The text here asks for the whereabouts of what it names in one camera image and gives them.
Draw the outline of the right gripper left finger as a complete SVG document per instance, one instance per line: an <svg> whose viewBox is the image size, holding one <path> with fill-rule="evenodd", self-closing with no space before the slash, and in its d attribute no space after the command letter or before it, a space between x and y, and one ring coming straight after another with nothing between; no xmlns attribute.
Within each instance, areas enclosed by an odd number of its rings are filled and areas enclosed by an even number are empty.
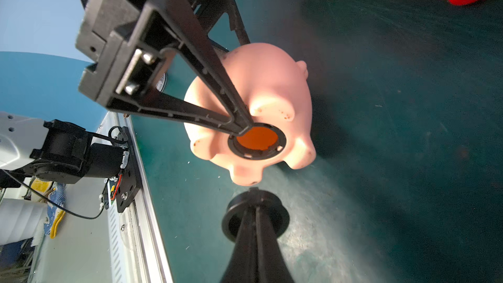
<svg viewBox="0 0 503 283"><path fill-rule="evenodd" d="M229 208L222 221L222 230L234 242L234 249L221 282L256 282L255 210L251 206Z"/></svg>

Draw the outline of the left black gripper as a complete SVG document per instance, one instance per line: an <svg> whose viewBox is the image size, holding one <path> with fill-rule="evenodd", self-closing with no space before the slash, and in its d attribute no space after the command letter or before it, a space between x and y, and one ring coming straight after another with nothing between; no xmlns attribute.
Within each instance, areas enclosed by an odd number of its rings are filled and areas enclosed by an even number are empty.
<svg viewBox="0 0 503 283"><path fill-rule="evenodd" d="M110 111L242 135L253 119L207 36L227 14L239 44L250 44L238 5L209 0L203 29L192 8L204 0L188 1L81 0L75 47L95 63L79 91Z"/></svg>

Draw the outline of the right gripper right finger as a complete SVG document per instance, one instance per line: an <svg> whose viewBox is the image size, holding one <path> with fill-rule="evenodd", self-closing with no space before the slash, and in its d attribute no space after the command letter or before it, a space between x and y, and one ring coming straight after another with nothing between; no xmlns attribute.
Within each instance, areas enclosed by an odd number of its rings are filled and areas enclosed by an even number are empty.
<svg viewBox="0 0 503 283"><path fill-rule="evenodd" d="M259 282L293 282L286 266L271 219L263 208L256 210Z"/></svg>

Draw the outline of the black round plug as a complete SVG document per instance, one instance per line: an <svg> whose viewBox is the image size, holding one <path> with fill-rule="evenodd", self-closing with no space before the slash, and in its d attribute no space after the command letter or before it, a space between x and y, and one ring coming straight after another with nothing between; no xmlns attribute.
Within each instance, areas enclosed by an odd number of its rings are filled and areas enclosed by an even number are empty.
<svg viewBox="0 0 503 283"><path fill-rule="evenodd" d="M235 196L227 205L221 223L223 234L231 242L235 242L245 213L251 212L252 216L255 217L257 211L260 211L269 219L276 238L286 232L290 222L290 215L280 198L270 191L251 187L246 192Z"/></svg>

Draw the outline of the tan piggy bank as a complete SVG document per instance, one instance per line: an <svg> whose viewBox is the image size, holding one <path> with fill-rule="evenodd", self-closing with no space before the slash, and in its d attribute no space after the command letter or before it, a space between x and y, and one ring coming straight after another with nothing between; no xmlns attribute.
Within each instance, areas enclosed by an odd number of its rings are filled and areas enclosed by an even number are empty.
<svg viewBox="0 0 503 283"><path fill-rule="evenodd" d="M255 127L245 135L186 123L192 153L229 171L233 183L252 186L268 166L285 162L298 170L310 165L316 150L310 137L313 105L306 62L267 43L251 43L221 57Z"/></svg>

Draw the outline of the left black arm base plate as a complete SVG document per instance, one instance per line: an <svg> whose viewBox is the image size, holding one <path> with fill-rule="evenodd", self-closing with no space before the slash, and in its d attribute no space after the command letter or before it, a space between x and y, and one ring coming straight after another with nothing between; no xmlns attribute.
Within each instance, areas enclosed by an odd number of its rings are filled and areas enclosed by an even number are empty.
<svg viewBox="0 0 503 283"><path fill-rule="evenodd" d="M102 193L103 207L108 210L114 204L118 213L123 213L142 189L138 155L128 127L113 126L108 133L111 139L121 141L113 146L124 150L118 174L106 180Z"/></svg>

